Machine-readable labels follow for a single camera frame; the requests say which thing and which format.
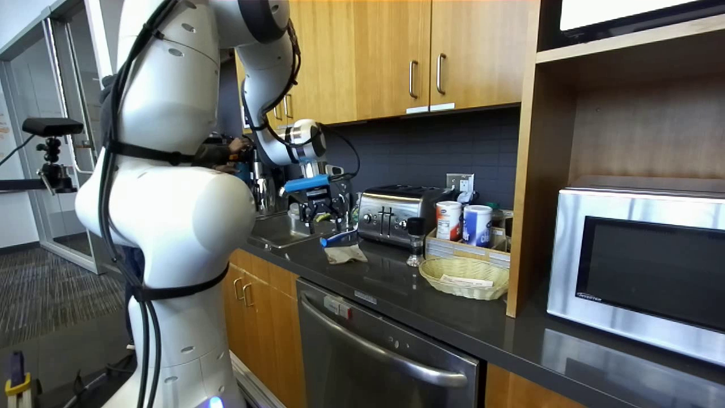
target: cup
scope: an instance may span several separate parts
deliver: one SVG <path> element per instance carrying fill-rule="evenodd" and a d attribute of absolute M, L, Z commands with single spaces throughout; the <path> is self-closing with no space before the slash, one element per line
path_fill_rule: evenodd
<path fill-rule="evenodd" d="M 468 203 L 462 211 L 462 241 L 475 246 L 487 246 L 491 241 L 491 207 Z"/>
<path fill-rule="evenodd" d="M 459 237 L 459 202 L 435 203 L 435 237 L 442 237 L 442 241 Z"/>

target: wooden cabinet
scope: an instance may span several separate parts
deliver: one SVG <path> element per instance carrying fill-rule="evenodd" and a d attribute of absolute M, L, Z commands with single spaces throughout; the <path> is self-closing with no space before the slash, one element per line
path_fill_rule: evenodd
<path fill-rule="evenodd" d="M 288 408 L 306 406 L 294 274 L 232 251 L 223 311 L 228 348 Z"/>
<path fill-rule="evenodd" d="M 556 12 L 528 0 L 507 313 L 550 266 L 556 190 L 586 176 L 725 178 L 725 15 L 544 49 Z"/>
<path fill-rule="evenodd" d="M 526 0 L 292 0 L 301 73 L 277 117 L 349 122 L 520 99 Z"/>
<path fill-rule="evenodd" d="M 576 408 L 579 403 L 550 393 L 522 377 L 487 365 L 485 408 Z"/>

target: dishwasher handle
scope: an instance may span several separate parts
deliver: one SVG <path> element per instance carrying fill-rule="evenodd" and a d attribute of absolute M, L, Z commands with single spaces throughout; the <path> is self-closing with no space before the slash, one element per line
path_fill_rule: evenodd
<path fill-rule="evenodd" d="M 306 301 L 301 296 L 301 306 L 316 319 L 321 322 L 326 328 L 331 328 L 332 334 L 338 334 L 340 338 L 357 344 L 362 351 L 385 361 L 385 362 L 397 362 L 400 365 L 411 378 L 418 378 L 424 382 L 433 382 L 433 385 L 442 385 L 442 387 L 462 387 L 467 385 L 467 377 L 462 371 L 442 371 L 435 368 L 426 368 L 417 361 L 409 361 L 397 351 L 389 351 L 375 343 L 368 343 L 351 330 L 346 330 L 345 326 L 340 326 L 335 319 L 326 318 L 316 306 L 313 306 L 309 301 Z"/>

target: microwave window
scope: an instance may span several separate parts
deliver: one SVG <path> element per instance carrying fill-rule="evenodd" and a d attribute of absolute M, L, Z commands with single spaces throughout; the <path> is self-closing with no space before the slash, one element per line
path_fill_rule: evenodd
<path fill-rule="evenodd" d="M 586 218 L 576 294 L 725 334 L 725 232 Z"/>

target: lower cabinet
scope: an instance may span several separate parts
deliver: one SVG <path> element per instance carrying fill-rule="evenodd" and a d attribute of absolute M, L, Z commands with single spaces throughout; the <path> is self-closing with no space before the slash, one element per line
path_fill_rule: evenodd
<path fill-rule="evenodd" d="M 487 378 L 485 378 L 485 408 L 518 408 L 518 406 L 576 408 L 579 403 L 488 362 Z"/>
<path fill-rule="evenodd" d="M 304 362 L 294 274 L 232 251 L 223 279 L 228 348 L 288 408 L 304 408 Z"/>

